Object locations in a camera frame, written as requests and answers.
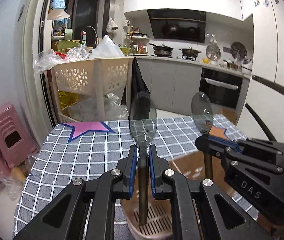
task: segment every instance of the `yellow bowl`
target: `yellow bowl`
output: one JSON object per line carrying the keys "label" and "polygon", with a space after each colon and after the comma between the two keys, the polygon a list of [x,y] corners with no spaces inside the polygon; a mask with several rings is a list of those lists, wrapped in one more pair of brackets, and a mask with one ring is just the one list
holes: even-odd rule
{"label": "yellow bowl", "polygon": [[121,47],[120,50],[123,52],[125,56],[127,56],[130,52],[130,48]]}

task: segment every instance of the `pink star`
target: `pink star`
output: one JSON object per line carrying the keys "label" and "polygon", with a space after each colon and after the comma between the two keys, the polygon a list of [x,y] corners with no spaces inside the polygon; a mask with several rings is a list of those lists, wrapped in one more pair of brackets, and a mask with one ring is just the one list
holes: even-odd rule
{"label": "pink star", "polygon": [[68,143],[74,141],[80,136],[89,131],[93,132],[114,132],[104,122],[69,122],[62,123],[63,125],[72,128]]}

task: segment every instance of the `checkered tablecloth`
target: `checkered tablecloth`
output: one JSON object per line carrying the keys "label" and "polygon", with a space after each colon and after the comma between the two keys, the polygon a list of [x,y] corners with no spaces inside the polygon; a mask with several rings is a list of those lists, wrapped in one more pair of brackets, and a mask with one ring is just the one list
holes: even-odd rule
{"label": "checkered tablecloth", "polygon": [[[38,214],[73,179],[91,180],[116,167],[117,161],[128,156],[131,137],[128,121],[110,121],[106,124],[115,133],[88,132],[67,143],[71,128],[57,125],[48,135],[36,160],[31,175],[26,179],[14,214],[13,236]],[[246,136],[223,115],[215,115],[213,124],[227,129],[229,139]],[[201,134],[191,117],[158,119],[157,132],[152,143],[159,157],[174,159],[196,150],[195,139]],[[258,212],[235,194],[236,200],[253,218]],[[114,240],[133,240],[120,202],[116,201]]]}

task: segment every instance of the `range hood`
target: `range hood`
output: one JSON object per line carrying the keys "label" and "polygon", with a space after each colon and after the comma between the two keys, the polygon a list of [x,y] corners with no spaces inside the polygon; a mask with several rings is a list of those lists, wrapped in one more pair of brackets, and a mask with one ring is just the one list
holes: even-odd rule
{"label": "range hood", "polygon": [[186,9],[147,10],[155,39],[204,43],[206,12]]}

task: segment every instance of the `metal screw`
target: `metal screw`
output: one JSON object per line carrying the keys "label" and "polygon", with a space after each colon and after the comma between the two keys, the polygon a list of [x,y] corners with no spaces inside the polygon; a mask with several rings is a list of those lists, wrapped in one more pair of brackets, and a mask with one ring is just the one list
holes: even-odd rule
{"label": "metal screw", "polygon": [[119,175],[121,173],[121,171],[119,170],[119,169],[113,169],[113,170],[111,170],[111,174],[113,175],[113,176],[117,176],[117,175]]}
{"label": "metal screw", "polygon": [[203,180],[203,184],[204,184],[205,186],[207,186],[207,187],[210,187],[210,186],[213,185],[213,181],[210,180],[210,179],[204,179],[204,180]]}
{"label": "metal screw", "polygon": [[72,183],[76,186],[81,185],[82,184],[82,179],[80,178],[76,178],[72,181]]}
{"label": "metal screw", "polygon": [[171,170],[171,169],[167,169],[167,170],[165,170],[165,175],[167,175],[167,176],[172,176],[172,175],[174,175],[174,170]]}

